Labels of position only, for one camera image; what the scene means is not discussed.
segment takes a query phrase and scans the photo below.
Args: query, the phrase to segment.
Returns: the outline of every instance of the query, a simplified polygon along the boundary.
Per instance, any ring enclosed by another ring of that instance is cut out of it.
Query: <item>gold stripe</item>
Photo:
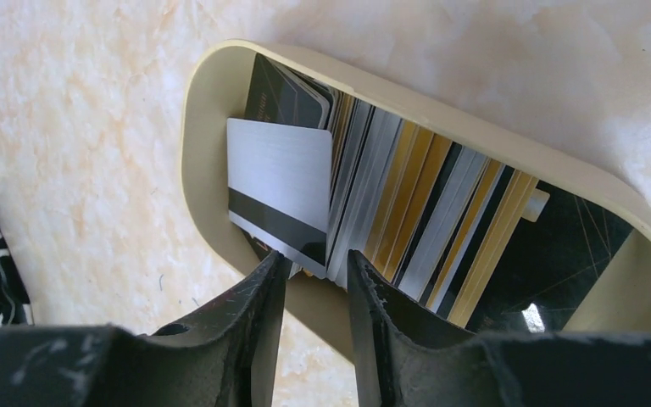
[[[371,256],[374,259],[369,259],[376,270],[379,270],[381,273],[385,271],[384,268],[391,254],[392,246],[400,232],[400,226],[403,224],[406,209],[413,197],[415,185],[418,182],[420,172],[423,170],[423,164],[431,149],[432,140],[432,131],[420,127],[417,129],[415,145],[410,152],[408,163],[405,165],[403,180],[400,186],[398,186],[391,213],[386,220],[386,226],[381,235],[381,240],[374,250],[375,255]]]
[[[384,277],[388,281],[392,281],[395,276],[400,259],[403,257],[405,249],[408,248],[408,242],[413,236],[415,228],[418,227],[418,220],[423,214],[423,209],[426,207],[428,197],[431,195],[442,163],[445,161],[445,156],[448,155],[448,150],[452,144],[453,142],[445,137],[434,136],[411,199],[401,200],[398,198],[400,203],[407,205],[405,216],[398,228],[395,239],[393,239],[392,250],[384,245],[379,249],[376,257],[376,261],[382,265],[378,270],[382,270]]]
[[[386,227],[387,217],[390,215],[393,206],[393,199],[395,199],[398,185],[403,179],[403,173],[406,164],[408,163],[410,152],[415,144],[416,131],[417,126],[412,121],[405,121],[403,123],[400,137],[398,139],[398,145],[396,145],[395,153],[393,154],[391,168],[388,171],[386,184],[383,187],[381,201],[378,203],[376,217],[373,219],[373,226],[370,228],[370,235],[368,236],[368,241],[365,243],[363,254],[367,259],[373,257],[378,243],[381,241],[383,231]]]
[[[463,213],[464,213],[465,210],[467,209],[468,200],[470,199],[471,196],[473,196],[473,193],[475,192],[475,190],[476,190],[476,186],[477,186],[477,184],[478,184],[477,180],[479,180],[479,179],[481,178],[481,176],[482,176],[484,170],[485,170],[485,165],[482,165],[481,168],[478,170],[478,175],[476,176],[476,182],[474,182],[473,184],[470,185],[470,189],[468,190],[468,195],[467,195],[468,198],[466,199],[465,203],[464,203],[460,208],[457,209],[457,210],[458,210],[458,215],[457,215],[457,216],[458,216],[458,217],[457,217],[458,220],[460,220],[460,217],[463,216]],[[446,243],[447,243],[447,242],[450,242],[450,238],[453,236],[453,233],[456,232],[456,230],[455,230],[455,227],[456,227],[456,226],[457,226],[457,224],[451,226],[451,228],[450,228],[450,232],[448,233],[448,237],[445,239],[445,242],[446,242]],[[431,276],[428,278],[428,281],[430,281],[430,279],[432,278],[432,276],[433,276],[433,272],[435,272],[435,271],[432,271],[432,272],[431,272]],[[423,288],[421,288],[421,290],[418,292],[418,294],[417,294],[415,297],[416,297],[416,298],[420,298],[420,297],[422,297],[422,296],[423,296],[423,293],[424,293],[425,290],[426,290],[426,287],[427,287],[427,284],[426,284],[425,286],[423,286]]]
[[[468,324],[536,184],[537,179],[533,176],[518,170],[513,174],[504,199],[498,206],[485,240],[450,310],[448,321],[451,323],[461,327]]]
[[[440,291],[442,284],[445,282],[445,277],[448,275],[448,270],[450,270],[450,267],[453,266],[455,257],[458,254],[460,247],[463,245],[463,242],[465,241],[465,235],[468,234],[468,231],[471,227],[477,227],[477,225],[474,225],[476,222],[476,216],[481,206],[487,204],[487,193],[492,187],[492,184],[496,181],[496,177],[498,176],[498,171],[500,170],[501,165],[502,164],[500,164],[499,161],[488,159],[486,169],[483,171],[480,183],[478,183],[476,194],[473,196],[470,207],[468,207],[468,211],[465,213],[463,223],[458,229],[458,233],[455,235],[455,240],[453,240],[453,246],[450,248],[450,252],[448,252],[448,256],[445,258],[445,262],[442,265],[440,274],[438,274],[436,285],[433,288],[431,296],[428,298],[428,308],[432,307],[437,293]]]
[[[342,94],[341,111],[338,112],[335,134],[333,135],[333,156],[331,157],[331,192],[336,184],[338,171],[340,170],[341,154],[345,144],[348,123],[350,123],[351,112],[355,98],[347,93]]]

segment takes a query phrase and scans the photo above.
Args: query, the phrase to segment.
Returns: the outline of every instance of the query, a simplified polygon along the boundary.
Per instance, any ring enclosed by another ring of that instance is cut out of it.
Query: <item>black card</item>
[[[328,112],[324,112],[322,101],[314,98],[315,90],[300,85],[268,58],[256,54],[243,119],[319,128],[323,115]],[[268,255],[270,247],[265,243],[245,231],[243,236],[259,259]]]
[[[537,307],[542,329],[560,331],[632,231],[595,203],[540,181],[550,195],[536,222],[521,220],[468,329],[529,332],[522,311]]]

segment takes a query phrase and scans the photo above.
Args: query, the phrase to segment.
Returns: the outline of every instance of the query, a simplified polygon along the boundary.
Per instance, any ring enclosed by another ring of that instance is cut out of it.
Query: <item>marble surface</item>
[[[651,2],[1,0],[0,219],[38,323],[152,332],[238,280],[176,164],[188,77],[231,37],[330,54],[651,204]],[[274,404],[356,403],[353,367],[287,315]]]

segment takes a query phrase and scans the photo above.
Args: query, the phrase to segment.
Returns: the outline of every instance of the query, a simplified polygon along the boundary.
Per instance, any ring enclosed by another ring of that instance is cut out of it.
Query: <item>beige card holder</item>
[[[236,270],[249,273],[258,259],[228,220],[225,122],[229,117],[242,117],[256,53],[590,200],[628,221],[634,232],[565,329],[651,331],[651,208],[625,182],[560,151],[302,47],[222,42],[198,62],[187,90],[179,171],[183,194],[205,242]],[[480,285],[474,289],[480,291]],[[289,282],[287,310],[350,357],[347,305],[345,293],[329,282],[305,276]],[[468,303],[464,308],[466,313],[471,306]]]

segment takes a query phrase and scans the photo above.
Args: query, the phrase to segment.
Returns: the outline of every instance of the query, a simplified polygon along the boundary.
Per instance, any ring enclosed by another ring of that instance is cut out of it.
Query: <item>black magnetic stripe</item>
[[[465,278],[468,276],[470,266],[475,261],[483,240],[485,240],[487,229],[490,227],[495,213],[498,211],[500,201],[503,200],[503,195],[505,195],[505,191],[508,189],[513,172],[513,167],[506,166],[503,169],[503,174],[500,176],[498,183],[495,184],[495,189],[492,191],[492,195],[483,211],[480,222],[478,222],[476,231],[473,233],[470,244],[468,244],[468,248],[463,254],[463,259],[455,270],[455,276],[453,276],[453,280],[450,282],[450,286],[448,286],[448,290],[445,292],[445,296],[437,310],[437,314],[443,318],[448,318],[448,314],[455,304],[455,299],[458,297],[460,288],[462,288]]]
[[[228,188],[228,210],[271,236],[295,248],[320,265],[326,265],[326,233],[265,203]]]

